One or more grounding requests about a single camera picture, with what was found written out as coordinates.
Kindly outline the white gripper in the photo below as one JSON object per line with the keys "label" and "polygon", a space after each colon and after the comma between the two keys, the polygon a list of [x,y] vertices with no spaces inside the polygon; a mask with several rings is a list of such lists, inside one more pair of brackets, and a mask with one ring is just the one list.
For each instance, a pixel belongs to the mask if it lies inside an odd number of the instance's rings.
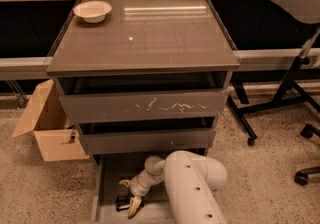
{"label": "white gripper", "polygon": [[142,197],[144,197],[155,184],[155,176],[143,170],[140,174],[136,175],[131,181],[121,180],[120,185],[130,188],[131,193],[134,195],[129,201],[128,217],[135,216],[138,208],[142,203]]}

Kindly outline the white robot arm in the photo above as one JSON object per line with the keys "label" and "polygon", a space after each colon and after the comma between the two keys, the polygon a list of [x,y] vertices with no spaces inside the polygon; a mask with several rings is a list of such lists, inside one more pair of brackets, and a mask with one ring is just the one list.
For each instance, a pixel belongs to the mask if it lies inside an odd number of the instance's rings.
{"label": "white robot arm", "polygon": [[163,182],[176,224],[227,224],[213,196],[226,181],[227,171],[220,161],[180,150],[165,159],[149,156],[142,172],[119,184],[132,194],[129,218],[136,214],[151,187]]}

